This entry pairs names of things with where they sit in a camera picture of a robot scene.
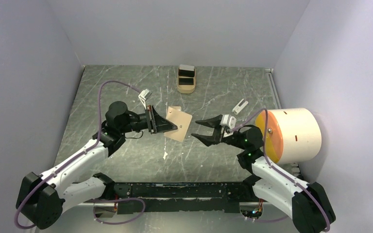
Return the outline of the beige leather card holder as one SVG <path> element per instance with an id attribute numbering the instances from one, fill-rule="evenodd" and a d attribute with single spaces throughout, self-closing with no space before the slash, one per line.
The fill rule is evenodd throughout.
<path id="1" fill-rule="evenodd" d="M 164 136 L 179 142 L 183 142 L 190 126 L 192 115 L 181 110 L 180 106 L 169 106 L 166 120 L 177 126 L 177 130 L 165 132 Z"/>

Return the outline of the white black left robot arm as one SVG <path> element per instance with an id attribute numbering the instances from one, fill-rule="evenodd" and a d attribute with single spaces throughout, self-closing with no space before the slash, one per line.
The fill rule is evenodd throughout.
<path id="1" fill-rule="evenodd" d="M 76 180 L 92 165 L 115 153 L 125 143 L 126 133 L 148 130 L 155 134 L 177 129 L 152 105 L 148 105 L 144 113 L 136 114 L 129 111 L 122 101 L 110 104 L 98 132 L 80 150 L 39 175 L 30 172 L 23 178 L 16 203 L 15 224 L 25 229 L 18 221 L 19 215 L 23 214 L 33 223 L 32 228 L 46 229 L 63 212 L 82 202 L 117 200 L 115 182 L 103 173 L 81 183 Z"/>

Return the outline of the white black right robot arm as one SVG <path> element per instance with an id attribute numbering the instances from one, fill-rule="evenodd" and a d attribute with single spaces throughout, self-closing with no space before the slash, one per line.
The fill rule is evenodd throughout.
<path id="1" fill-rule="evenodd" d="M 300 233 L 329 232 L 336 216 L 323 186 L 298 179 L 272 161 L 266 149 L 267 125 L 231 128 L 225 123 L 227 118 L 228 115 L 218 115 L 197 120 L 196 124 L 212 128 L 213 133 L 192 136 L 207 147 L 225 143 L 242 149 L 237 160 L 255 178 L 255 182 L 243 187 L 244 198 L 259 198 L 272 204 L 292 220 Z"/>

